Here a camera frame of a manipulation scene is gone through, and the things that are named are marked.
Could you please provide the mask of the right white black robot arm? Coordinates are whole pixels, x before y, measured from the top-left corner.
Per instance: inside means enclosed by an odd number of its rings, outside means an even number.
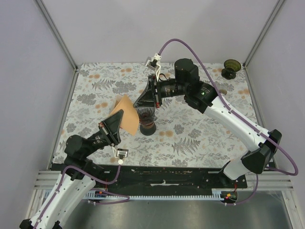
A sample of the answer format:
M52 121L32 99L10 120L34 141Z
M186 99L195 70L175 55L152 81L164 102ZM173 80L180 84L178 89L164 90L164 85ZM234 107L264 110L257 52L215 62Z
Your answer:
M145 65L154 73L148 76L147 85L134 102L134 108L159 108L163 98L182 95L191 108L224 125L246 146L244 155L223 166L218 176L222 187L230 187L236 179L249 172L261 174L266 169L276 152L274 144L281 140L279 131L268 131L228 105L215 87L200 80L198 66L190 59L177 60L174 63L174 78L165 81L159 79L159 55L148 58Z

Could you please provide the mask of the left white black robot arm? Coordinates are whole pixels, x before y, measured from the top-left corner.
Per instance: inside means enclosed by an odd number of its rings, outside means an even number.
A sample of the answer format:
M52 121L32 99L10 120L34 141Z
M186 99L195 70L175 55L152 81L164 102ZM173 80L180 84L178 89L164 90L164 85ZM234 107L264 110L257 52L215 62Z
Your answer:
M98 132L84 138L72 135L66 142L64 168L40 209L21 222L21 229L62 229L82 198L94 187L113 184L118 174L105 181L104 168L88 156L106 146L115 148L120 142L120 124L124 111L119 110L98 124Z

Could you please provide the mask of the brown paper coffee filter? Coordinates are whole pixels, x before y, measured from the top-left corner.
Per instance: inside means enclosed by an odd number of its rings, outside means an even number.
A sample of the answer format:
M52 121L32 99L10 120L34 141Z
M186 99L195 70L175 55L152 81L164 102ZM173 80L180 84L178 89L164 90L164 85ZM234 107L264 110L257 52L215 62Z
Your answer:
M124 96L116 96L115 104L109 115L113 115L119 110L123 110L120 128L134 136L138 130L139 116L128 95L125 94Z

